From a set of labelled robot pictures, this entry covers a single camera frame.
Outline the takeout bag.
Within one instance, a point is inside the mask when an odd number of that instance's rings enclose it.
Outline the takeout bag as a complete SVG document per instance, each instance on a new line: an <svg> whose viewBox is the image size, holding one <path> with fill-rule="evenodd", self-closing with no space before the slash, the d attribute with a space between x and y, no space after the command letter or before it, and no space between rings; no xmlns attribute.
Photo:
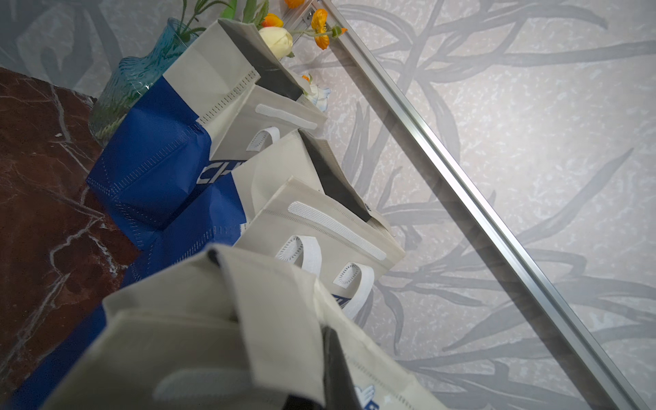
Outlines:
<svg viewBox="0 0 656 410"><path fill-rule="evenodd" d="M388 223L348 182L326 140L301 130L188 200L129 266L124 284L210 244L302 268L319 279L348 317L358 314L375 281L405 255Z"/></svg>
<svg viewBox="0 0 656 410"><path fill-rule="evenodd" d="M321 329L338 333L362 409L439 409L418 379L298 266L212 245L108 295L9 409L326 406Z"/></svg>
<svg viewBox="0 0 656 410"><path fill-rule="evenodd" d="M326 116L253 24L213 23L121 121L87 178L139 249L198 194L278 137Z"/></svg>

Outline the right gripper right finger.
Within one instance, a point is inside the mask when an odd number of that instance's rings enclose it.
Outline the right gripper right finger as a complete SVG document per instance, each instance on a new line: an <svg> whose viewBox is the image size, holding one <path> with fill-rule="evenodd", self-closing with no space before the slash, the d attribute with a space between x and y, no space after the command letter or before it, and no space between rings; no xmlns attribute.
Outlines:
<svg viewBox="0 0 656 410"><path fill-rule="evenodd" d="M348 363L338 337L329 326L322 329L326 410L362 410Z"/></svg>

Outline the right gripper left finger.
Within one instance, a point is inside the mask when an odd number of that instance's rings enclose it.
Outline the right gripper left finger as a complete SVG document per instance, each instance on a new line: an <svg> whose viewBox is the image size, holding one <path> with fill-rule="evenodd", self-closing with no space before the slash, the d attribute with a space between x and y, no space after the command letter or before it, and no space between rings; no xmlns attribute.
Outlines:
<svg viewBox="0 0 656 410"><path fill-rule="evenodd" d="M324 408L311 399L289 395L282 410L324 410Z"/></svg>

